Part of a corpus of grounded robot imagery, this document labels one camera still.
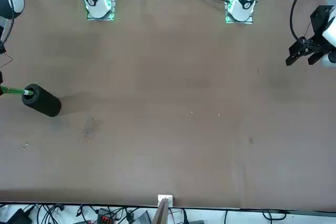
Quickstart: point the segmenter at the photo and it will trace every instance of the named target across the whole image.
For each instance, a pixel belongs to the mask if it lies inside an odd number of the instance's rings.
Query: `brown table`
[[[63,109],[3,96],[1,200],[334,209],[336,72],[285,66],[292,1],[226,25],[212,0],[117,0],[113,22],[26,0],[4,84],[37,83]],[[323,3],[299,0],[298,35]]]

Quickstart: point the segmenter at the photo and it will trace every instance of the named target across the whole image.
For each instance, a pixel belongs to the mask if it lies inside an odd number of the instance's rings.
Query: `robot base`
[[[230,9],[230,5],[231,4],[228,4],[228,3],[225,3],[225,6],[224,6],[224,10],[225,10],[225,23],[228,23],[228,24],[232,24],[232,23],[240,23],[240,24],[253,24],[253,19],[252,19],[252,14],[250,15],[250,17],[241,22],[241,21],[237,21],[235,20],[231,14],[229,13],[229,9]]]
[[[86,10],[87,10],[87,20],[114,20],[114,12],[116,10],[116,0],[106,0],[107,5],[111,6],[111,9],[101,18],[94,18],[88,10],[87,3],[86,4]]]

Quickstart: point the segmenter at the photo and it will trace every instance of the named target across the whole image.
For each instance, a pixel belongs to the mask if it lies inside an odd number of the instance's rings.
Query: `black cylinder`
[[[25,90],[34,92],[32,95],[22,95],[24,105],[48,116],[57,116],[62,108],[60,100],[37,84],[28,85]]]

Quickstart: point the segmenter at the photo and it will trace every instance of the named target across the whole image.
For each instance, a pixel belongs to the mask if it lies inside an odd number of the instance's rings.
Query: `metal bracket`
[[[158,209],[152,220],[152,224],[167,224],[168,209],[173,206],[172,195],[158,195],[157,200],[160,201]]]

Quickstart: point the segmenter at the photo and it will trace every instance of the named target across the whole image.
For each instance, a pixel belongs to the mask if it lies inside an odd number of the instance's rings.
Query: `floor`
[[[0,209],[0,221],[6,222],[18,208],[24,209],[27,205],[9,205]],[[37,224],[36,216],[37,216],[38,206],[33,209],[30,214],[30,218],[33,221],[33,224]],[[71,224],[71,223],[79,223],[83,221],[83,217],[76,217],[77,210],[79,206],[65,206],[64,211],[57,210],[53,216],[59,224]],[[118,209],[117,207],[110,207],[110,210],[113,211]],[[183,222],[183,212],[180,209],[172,208],[172,215],[169,214],[167,219],[167,224],[177,224]],[[150,219],[152,220],[156,209],[153,208],[140,208],[134,212],[134,219],[136,220],[140,215],[142,215],[145,211],[148,212]],[[39,223],[41,223],[43,216],[46,211],[42,208],[39,213]],[[203,220],[205,224],[224,224],[226,211],[224,210],[198,210],[198,209],[186,209],[186,214],[189,222]],[[96,220],[97,215],[89,208],[83,208],[83,214],[87,221]],[[281,218],[283,214],[272,214],[273,218]],[[282,221],[276,221],[279,224],[334,224],[336,221],[336,217],[323,217],[323,216],[310,216],[310,215],[287,215],[286,218]],[[118,222],[118,224],[128,224],[125,220],[123,222]],[[227,224],[233,223],[248,223],[248,224],[269,224],[270,222],[266,220],[261,213],[257,212],[235,212],[229,211],[226,217]]]

